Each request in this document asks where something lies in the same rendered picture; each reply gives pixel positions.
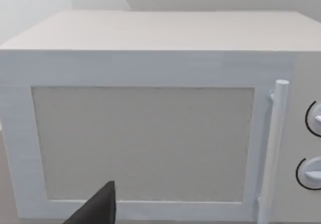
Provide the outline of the pale microwave knob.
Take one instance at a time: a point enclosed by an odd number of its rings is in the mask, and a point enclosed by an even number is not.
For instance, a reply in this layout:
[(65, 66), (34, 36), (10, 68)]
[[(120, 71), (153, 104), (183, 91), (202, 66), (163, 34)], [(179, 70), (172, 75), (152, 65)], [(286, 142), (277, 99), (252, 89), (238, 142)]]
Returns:
[(321, 156), (303, 158), (296, 167), (295, 178), (302, 188), (321, 191)]
[(312, 135), (321, 138), (321, 101), (313, 101), (307, 108), (304, 123)]

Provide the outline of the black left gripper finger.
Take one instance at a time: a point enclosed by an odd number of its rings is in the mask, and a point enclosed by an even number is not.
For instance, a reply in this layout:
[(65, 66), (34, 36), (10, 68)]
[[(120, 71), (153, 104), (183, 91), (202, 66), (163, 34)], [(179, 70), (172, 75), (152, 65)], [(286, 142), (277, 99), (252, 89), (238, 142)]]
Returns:
[(108, 181), (62, 224), (115, 224), (115, 181)]

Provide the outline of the pale microwave door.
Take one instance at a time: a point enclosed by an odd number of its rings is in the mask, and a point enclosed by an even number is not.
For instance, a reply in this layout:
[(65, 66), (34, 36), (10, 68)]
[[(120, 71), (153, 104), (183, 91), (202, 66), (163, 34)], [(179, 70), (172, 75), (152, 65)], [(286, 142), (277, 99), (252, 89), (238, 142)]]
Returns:
[(251, 221), (295, 54), (0, 50), (20, 218), (65, 219), (116, 182), (121, 220)]

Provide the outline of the pale microwave oven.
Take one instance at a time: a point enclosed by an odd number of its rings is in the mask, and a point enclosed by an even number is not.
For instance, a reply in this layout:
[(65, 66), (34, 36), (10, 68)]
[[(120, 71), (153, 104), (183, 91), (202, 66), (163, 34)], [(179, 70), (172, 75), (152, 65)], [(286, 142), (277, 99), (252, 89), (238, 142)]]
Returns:
[[(289, 91), (270, 222), (321, 224), (321, 191), (306, 190), (295, 178), (303, 158), (321, 156), (321, 138), (312, 135), (304, 123), (307, 108), (313, 101), (321, 101), (321, 23), (294, 12), (67, 11), (13, 37), (0, 45), (0, 50), (295, 54), (287, 80)], [(263, 163), (255, 218), (232, 222), (257, 223), (267, 142), (268, 135), (261, 148)]]

